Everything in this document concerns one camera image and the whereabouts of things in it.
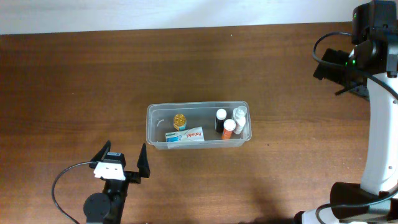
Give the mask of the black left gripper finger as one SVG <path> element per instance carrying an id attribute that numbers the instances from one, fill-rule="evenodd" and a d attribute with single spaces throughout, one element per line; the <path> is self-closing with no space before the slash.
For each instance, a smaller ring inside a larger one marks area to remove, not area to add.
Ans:
<path id="1" fill-rule="evenodd" d="M 142 178 L 149 178 L 150 177 L 150 167 L 149 162 L 147 160 L 147 148 L 146 144 L 142 145 L 139 158 L 137 161 L 137 168 L 139 170 L 139 176 Z"/>
<path id="2" fill-rule="evenodd" d="M 100 149 L 94 157 L 90 160 L 89 168 L 95 168 L 97 164 L 101 161 L 103 161 L 105 155 L 110 151 L 111 149 L 111 141 L 108 140 L 105 145 Z"/>

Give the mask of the white blue Panadol box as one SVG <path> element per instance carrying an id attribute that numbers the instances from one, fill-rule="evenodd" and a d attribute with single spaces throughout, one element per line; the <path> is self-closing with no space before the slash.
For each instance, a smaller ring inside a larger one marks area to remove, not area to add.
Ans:
<path id="1" fill-rule="evenodd" d="M 165 134 L 168 149 L 187 146 L 205 140 L 202 127 Z"/>

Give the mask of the gold lid balm jar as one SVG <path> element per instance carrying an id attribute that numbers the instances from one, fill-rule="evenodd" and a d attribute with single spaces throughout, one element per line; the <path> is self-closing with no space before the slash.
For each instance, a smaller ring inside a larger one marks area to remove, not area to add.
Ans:
<path id="1" fill-rule="evenodd" d="M 187 119 L 183 114 L 176 114 L 174 116 L 174 128 L 177 131 L 183 131 L 186 129 Z"/>

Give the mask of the dark bottle white cap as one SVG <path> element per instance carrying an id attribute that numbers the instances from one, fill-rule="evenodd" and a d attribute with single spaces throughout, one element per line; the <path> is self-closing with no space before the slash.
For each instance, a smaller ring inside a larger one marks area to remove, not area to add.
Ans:
<path id="1" fill-rule="evenodd" d="M 215 131 L 217 133 L 222 133 L 224 130 L 224 121 L 226 120 L 227 112 L 225 109 L 218 109 L 215 118 Z"/>

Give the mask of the orange Redoxon tablet tube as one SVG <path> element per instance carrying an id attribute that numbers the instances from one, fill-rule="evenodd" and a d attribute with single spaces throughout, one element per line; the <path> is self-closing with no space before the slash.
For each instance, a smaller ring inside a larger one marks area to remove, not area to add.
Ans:
<path id="1" fill-rule="evenodd" d="M 226 119 L 223 124 L 224 130 L 221 136 L 222 140 L 229 140 L 236 128 L 236 122 L 233 119 Z"/>

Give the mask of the white calamine lotion bottle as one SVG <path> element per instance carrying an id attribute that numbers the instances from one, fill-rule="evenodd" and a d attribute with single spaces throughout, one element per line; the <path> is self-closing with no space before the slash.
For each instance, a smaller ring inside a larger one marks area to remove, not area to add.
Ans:
<path id="1" fill-rule="evenodd" d="M 241 134 L 244 126 L 246 125 L 246 115 L 247 108 L 245 106 L 239 106 L 233 110 L 232 119 L 236 123 L 236 127 L 234 129 L 235 134 Z"/>

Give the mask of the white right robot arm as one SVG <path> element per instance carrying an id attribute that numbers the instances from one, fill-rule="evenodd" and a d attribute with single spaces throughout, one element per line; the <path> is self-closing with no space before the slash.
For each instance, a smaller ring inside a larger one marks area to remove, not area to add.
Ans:
<path id="1" fill-rule="evenodd" d="M 354 45 L 327 49 L 313 76 L 370 103 L 369 142 L 360 183 L 336 182 L 327 203 L 301 211 L 294 223 L 397 223 L 397 4 L 370 1 L 353 10 Z"/>

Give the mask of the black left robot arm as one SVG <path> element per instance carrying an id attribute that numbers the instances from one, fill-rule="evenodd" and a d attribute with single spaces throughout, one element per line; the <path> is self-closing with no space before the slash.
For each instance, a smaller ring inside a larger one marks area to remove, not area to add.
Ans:
<path id="1" fill-rule="evenodd" d="M 138 170 L 127 171 L 125 166 L 124 154 L 112 152 L 110 141 L 90 160 L 89 167 L 97 179 L 104 181 L 104 188 L 85 200 L 83 212 L 87 223 L 121 223 L 129 185 L 150 177 L 145 144 L 137 161 Z"/>

